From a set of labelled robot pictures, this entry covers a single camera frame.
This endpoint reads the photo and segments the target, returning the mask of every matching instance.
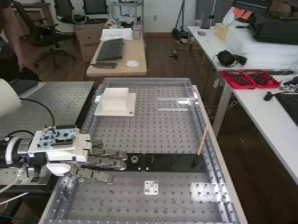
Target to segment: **white paper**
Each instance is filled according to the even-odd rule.
[[[0,117],[21,106],[21,101],[9,84],[0,79]]]
[[[103,29],[101,35],[101,41],[114,40],[118,38],[123,38],[123,40],[133,39],[133,32],[131,28],[122,28],[122,29]]]

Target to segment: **black cable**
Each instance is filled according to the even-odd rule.
[[[35,100],[30,100],[30,99],[25,99],[25,98],[20,98],[20,100],[22,100],[22,101],[29,101],[29,102],[33,102],[33,103],[37,103],[39,106],[42,106],[42,107],[45,108],[45,110],[49,112],[49,115],[50,115],[50,117],[51,117],[51,122],[53,122],[51,127],[54,127],[54,117],[53,117],[53,113],[51,113],[51,111],[49,110],[49,108],[47,108],[42,103],[39,103],[39,102],[35,101]]]
[[[13,134],[20,133],[20,132],[27,133],[29,135],[34,136],[34,134],[33,134],[30,131],[26,131],[26,130],[17,130],[17,131],[10,132],[10,133],[5,136],[5,138],[6,138],[6,137],[10,137]]]

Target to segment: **wall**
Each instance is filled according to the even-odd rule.
[[[211,13],[214,1],[216,2],[214,9],[215,22],[222,21],[234,0],[196,0],[196,12],[195,12],[196,19],[207,19]]]
[[[21,3],[38,2],[38,0],[18,0],[18,1]],[[58,24],[57,29],[61,32],[71,32],[73,25],[61,23],[59,21],[55,20],[53,0],[45,0],[45,2],[50,3],[50,12],[53,15],[53,20],[54,23]],[[182,0],[145,0],[145,32],[171,32],[178,17],[180,3]],[[83,14],[82,0],[71,0],[71,4],[74,7],[74,11],[79,14]],[[184,29],[186,26],[192,25],[194,14],[195,14],[195,0],[186,0]],[[89,17],[107,18],[107,15],[98,15]]]

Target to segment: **wooden desk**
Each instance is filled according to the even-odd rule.
[[[90,64],[95,63],[95,58],[101,49],[102,42],[95,50]],[[139,62],[139,67],[130,68],[126,66],[129,60],[137,60]],[[145,47],[143,40],[123,40],[123,54],[122,59],[110,60],[117,62],[115,69],[102,69],[95,68],[93,65],[89,65],[86,70],[87,77],[102,77],[102,76],[141,76],[146,75],[146,58],[145,58]]]

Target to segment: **sticker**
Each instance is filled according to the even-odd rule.
[[[219,85],[219,79],[216,79],[216,80],[214,81],[214,83],[212,83],[212,88],[216,89],[218,85]]]

